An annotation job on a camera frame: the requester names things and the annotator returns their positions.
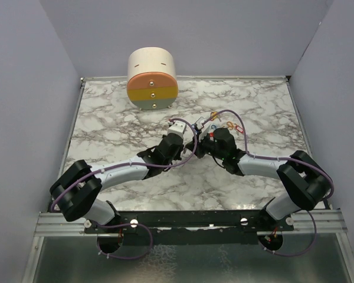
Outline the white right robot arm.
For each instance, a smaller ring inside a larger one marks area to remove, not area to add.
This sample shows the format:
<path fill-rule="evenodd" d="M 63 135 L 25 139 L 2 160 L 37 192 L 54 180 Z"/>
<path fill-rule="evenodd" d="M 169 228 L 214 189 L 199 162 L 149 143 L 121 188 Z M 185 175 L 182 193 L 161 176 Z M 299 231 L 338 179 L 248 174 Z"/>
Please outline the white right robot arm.
<path fill-rule="evenodd" d="M 186 148 L 197 158 L 210 155 L 220 160 L 220 166 L 237 176 L 261 176 L 282 182 L 285 192 L 270 200 L 259 216 L 260 226 L 272 231 L 281 219 L 300 210 L 310 211 L 332 192 L 333 183 L 326 172 L 304 151 L 289 157 L 252 156 L 240 150 L 234 136 L 225 128 L 212 133 L 199 133 Z"/>

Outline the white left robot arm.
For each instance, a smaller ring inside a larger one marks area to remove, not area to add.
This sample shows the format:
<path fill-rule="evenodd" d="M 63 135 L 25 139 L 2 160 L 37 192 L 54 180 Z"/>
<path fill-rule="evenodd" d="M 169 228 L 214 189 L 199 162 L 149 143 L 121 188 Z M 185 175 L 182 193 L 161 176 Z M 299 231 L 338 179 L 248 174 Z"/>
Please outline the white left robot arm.
<path fill-rule="evenodd" d="M 169 133 L 154 147 L 138 153 L 125 162 L 90 166 L 78 160 L 51 186 L 50 195 L 68 222 L 80 218 L 98 222 L 103 231 L 117 229 L 118 212 L 109 202 L 97 199 L 101 190 L 135 180 L 145 180 L 169 169 L 181 159 L 183 136 Z"/>

